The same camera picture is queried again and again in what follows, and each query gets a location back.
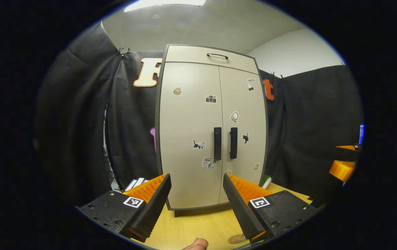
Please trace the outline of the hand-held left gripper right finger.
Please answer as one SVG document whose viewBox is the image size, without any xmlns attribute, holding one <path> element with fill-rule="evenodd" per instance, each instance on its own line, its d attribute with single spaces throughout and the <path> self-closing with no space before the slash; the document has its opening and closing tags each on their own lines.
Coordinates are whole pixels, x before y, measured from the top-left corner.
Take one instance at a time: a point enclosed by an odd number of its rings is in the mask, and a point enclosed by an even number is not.
<svg viewBox="0 0 397 250">
<path fill-rule="evenodd" d="M 273 193 L 229 173 L 224 175 L 223 188 L 250 243 L 290 231 L 319 211 L 289 191 Z"/>
</svg>

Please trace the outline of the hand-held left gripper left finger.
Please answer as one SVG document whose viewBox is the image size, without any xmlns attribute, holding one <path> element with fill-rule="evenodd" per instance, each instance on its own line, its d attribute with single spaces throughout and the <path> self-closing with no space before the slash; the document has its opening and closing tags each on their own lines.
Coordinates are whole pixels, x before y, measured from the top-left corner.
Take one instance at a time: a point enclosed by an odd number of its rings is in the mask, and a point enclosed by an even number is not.
<svg viewBox="0 0 397 250">
<path fill-rule="evenodd" d="M 98 224 L 126 238 L 145 242 L 170 190 L 170 174 L 162 174 L 122 193 L 107 191 L 79 209 Z"/>
</svg>

